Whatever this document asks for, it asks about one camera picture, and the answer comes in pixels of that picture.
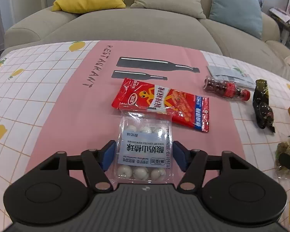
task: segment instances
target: light blue pillow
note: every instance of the light blue pillow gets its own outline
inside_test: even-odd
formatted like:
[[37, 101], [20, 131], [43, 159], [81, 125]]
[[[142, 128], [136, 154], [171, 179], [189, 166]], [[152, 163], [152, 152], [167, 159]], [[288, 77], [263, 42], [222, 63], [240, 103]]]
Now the light blue pillow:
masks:
[[258, 0], [213, 0], [209, 19], [261, 39], [262, 15]]

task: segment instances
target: red bottle cap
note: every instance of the red bottle cap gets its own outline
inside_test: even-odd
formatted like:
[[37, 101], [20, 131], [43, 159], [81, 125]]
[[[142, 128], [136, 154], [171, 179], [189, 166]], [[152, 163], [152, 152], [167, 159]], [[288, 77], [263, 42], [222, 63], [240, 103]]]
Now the red bottle cap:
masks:
[[249, 90], [242, 90], [241, 99], [244, 101], [248, 101], [250, 99], [250, 91]]

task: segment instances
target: blue label on red package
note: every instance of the blue label on red package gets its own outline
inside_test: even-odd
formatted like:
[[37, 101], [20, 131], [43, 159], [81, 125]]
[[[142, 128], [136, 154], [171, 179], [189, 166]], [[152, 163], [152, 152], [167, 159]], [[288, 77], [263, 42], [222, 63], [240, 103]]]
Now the blue label on red package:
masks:
[[195, 128], [202, 130], [202, 97], [195, 98]]

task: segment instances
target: red snack bag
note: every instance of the red snack bag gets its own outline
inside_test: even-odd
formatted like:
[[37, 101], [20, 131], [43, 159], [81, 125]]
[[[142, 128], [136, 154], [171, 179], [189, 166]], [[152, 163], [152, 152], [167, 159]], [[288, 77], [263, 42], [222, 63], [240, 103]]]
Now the red snack bag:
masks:
[[175, 111], [172, 121], [208, 132], [209, 98], [192, 95], [167, 87], [125, 78], [112, 103]]

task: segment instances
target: blue gripper pad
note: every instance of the blue gripper pad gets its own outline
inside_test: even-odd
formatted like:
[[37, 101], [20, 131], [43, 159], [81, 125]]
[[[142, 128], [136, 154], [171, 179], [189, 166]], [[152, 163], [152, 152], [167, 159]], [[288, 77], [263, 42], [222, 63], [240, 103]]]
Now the blue gripper pad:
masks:
[[180, 142], [173, 142], [173, 157], [177, 162], [179, 168], [186, 172], [191, 160], [190, 151], [187, 150]]
[[115, 140], [110, 140], [102, 149], [100, 152], [100, 167], [105, 172], [108, 170], [109, 166], [112, 164], [114, 160], [114, 153], [116, 148], [116, 142]]

